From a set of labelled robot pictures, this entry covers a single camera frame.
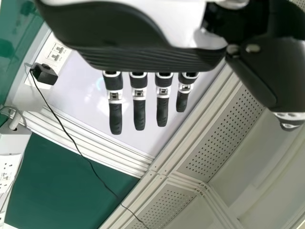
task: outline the electrical outlet panel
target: electrical outlet panel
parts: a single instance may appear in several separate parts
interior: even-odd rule
[[[4,219],[5,219],[5,211],[0,212],[0,228],[4,224]]]
[[[0,155],[0,194],[6,193],[16,176],[21,154]]]
[[[35,62],[40,64],[49,65],[56,74],[60,77],[59,72],[63,67],[64,63],[67,61],[69,55],[71,53],[71,49],[66,47],[63,43],[61,43],[53,33],[51,33],[46,40],[44,46],[39,52]],[[25,84],[29,86],[34,86],[32,82],[32,77],[28,75],[25,80]],[[36,82],[37,86],[41,89],[50,89],[51,85]]]

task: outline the robotic hand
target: robotic hand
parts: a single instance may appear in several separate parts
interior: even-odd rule
[[[56,37],[96,69],[206,72],[225,56],[284,130],[305,121],[305,14],[287,0],[35,2]]]

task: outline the perforated metal panel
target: perforated metal panel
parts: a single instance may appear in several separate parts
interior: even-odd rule
[[[305,11],[305,0],[292,0],[292,2]]]
[[[178,172],[208,182],[233,154],[263,109],[242,86]]]
[[[141,219],[149,229],[162,229],[194,198],[194,192],[172,185],[166,185],[138,215],[138,218]],[[146,229],[146,227],[137,219],[134,219],[126,229]]]

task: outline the black cable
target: black cable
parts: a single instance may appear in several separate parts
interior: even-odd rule
[[[75,142],[74,139],[70,136],[70,134],[66,131],[66,129],[65,129],[65,127],[63,126],[63,124],[61,123],[59,117],[55,114],[55,112],[54,112],[54,111],[52,110],[52,108],[49,106],[47,100],[45,99],[45,97],[44,97],[43,94],[41,93],[39,87],[38,87],[37,84],[36,84],[36,81],[35,81],[35,78],[34,78],[32,72],[33,72],[33,69],[30,69],[30,75],[31,75],[31,77],[32,77],[32,79],[33,79],[33,81],[34,81],[34,84],[35,84],[36,89],[38,90],[38,92],[39,92],[39,94],[41,95],[42,99],[43,99],[44,102],[46,103],[47,107],[50,109],[50,111],[51,111],[51,113],[53,114],[53,116],[56,118],[56,120],[58,121],[58,123],[61,125],[62,130],[65,132],[65,134],[68,136],[68,138],[73,142],[73,144],[74,144],[74,146],[75,146],[77,152],[81,155],[81,157],[82,157],[83,159],[85,159],[86,161],[88,161],[88,163],[90,164],[90,167],[91,167],[93,173],[94,173],[95,176],[100,180],[100,182],[102,182],[102,184],[106,187],[106,189],[107,189],[109,192],[111,192],[111,193],[116,197],[117,200],[120,200],[119,196],[116,195],[116,194],[107,186],[107,184],[100,178],[100,176],[96,173],[96,171],[95,171],[95,169],[94,169],[93,164],[91,163],[91,161],[90,161],[88,158],[86,158],[86,157],[80,152],[80,150],[79,150],[78,147],[77,147],[76,142]],[[142,223],[147,229],[149,229],[148,226],[146,226],[146,224],[145,224],[142,220],[140,220],[140,219],[139,219],[130,209],[128,209],[127,207],[125,207],[122,203],[120,203],[120,205],[121,205],[123,208],[125,208],[126,210],[128,210],[130,213],[132,213],[133,216],[134,216],[140,223]]]

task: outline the power adapter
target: power adapter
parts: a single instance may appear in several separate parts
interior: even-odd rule
[[[54,85],[58,79],[56,72],[47,64],[35,63],[31,68],[33,76],[40,83]]]

